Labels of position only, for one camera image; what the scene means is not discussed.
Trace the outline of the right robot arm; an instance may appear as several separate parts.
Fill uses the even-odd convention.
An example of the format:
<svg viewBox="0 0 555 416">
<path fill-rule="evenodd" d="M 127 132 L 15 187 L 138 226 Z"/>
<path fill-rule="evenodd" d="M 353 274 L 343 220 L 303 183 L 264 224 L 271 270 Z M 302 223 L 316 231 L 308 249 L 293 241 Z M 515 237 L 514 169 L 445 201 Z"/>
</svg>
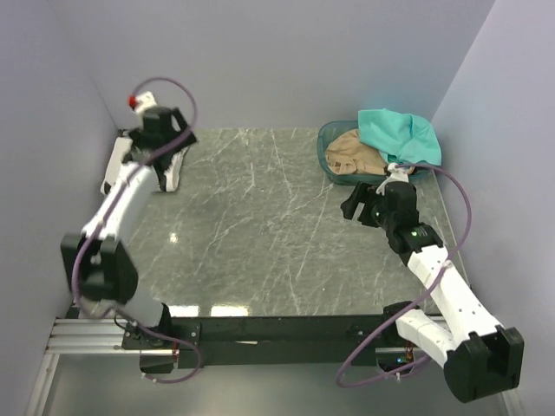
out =
<svg viewBox="0 0 555 416">
<path fill-rule="evenodd" d="M 341 205 L 344 218 L 354 218 L 358 207 L 357 220 L 384 230 L 391 250 L 420 280 L 445 320 L 435 323 L 411 302 L 382 322 L 383 340 L 419 347 L 442 367 L 449 390 L 462 403 L 516 388 L 524 339 L 486 310 L 449 259 L 439 234 L 420 220 L 415 186 L 359 183 Z"/>
</svg>

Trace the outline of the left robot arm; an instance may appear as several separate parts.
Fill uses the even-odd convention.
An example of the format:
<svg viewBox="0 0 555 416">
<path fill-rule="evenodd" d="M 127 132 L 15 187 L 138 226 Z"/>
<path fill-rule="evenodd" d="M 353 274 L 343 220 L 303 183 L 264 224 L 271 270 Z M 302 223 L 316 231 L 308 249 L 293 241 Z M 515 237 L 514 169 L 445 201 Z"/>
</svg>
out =
<svg viewBox="0 0 555 416">
<path fill-rule="evenodd" d="M 82 314 L 101 318 L 116 312 L 135 321 L 153 348 L 171 342 L 173 326 L 167 307 L 140 289 L 127 244 L 151 195 L 175 187 L 179 164 L 196 141 L 178 108 L 144 108 L 140 125 L 108 164 L 112 177 L 100 208 L 81 231 L 61 241 L 68 286 Z"/>
</svg>

